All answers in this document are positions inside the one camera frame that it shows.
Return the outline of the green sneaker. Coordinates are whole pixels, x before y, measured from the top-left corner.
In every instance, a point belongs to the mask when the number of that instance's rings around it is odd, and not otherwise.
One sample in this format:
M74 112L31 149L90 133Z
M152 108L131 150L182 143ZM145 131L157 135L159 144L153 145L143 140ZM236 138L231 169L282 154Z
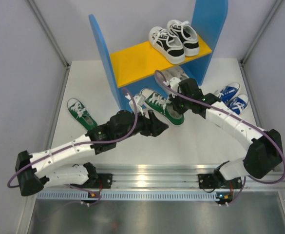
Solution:
M184 115L176 112L173 109L172 102L158 92L144 88L140 91L140 94L145 97L144 106L160 114L170 124L181 126L184 123Z
M67 109L71 116L79 123L86 131L90 131L98 126L97 122L92 118L85 105L77 98L70 98L67 101Z

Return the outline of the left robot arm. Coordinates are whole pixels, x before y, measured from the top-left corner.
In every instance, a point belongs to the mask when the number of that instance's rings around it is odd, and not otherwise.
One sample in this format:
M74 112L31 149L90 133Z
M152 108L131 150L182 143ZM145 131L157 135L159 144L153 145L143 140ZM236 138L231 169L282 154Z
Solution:
M96 187L100 178L90 162L92 156L114 149L118 142L136 134L157 137L167 129L153 111L145 116L121 110L105 124L66 144L39 153L20 152L15 166L20 194L30 196L60 185Z

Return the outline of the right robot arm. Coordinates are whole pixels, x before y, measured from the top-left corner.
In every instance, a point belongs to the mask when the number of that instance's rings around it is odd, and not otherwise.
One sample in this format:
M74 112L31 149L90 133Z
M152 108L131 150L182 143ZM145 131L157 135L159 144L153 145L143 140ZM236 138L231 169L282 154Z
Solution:
M172 78L164 84L176 112L183 114L191 110L200 115L236 139L246 151L243 158L224 162L214 169L211 179L216 187L225 188L239 177L261 179L283 162L282 140L278 131L266 131L241 119L218 96L212 93L204 95L192 78L183 81Z

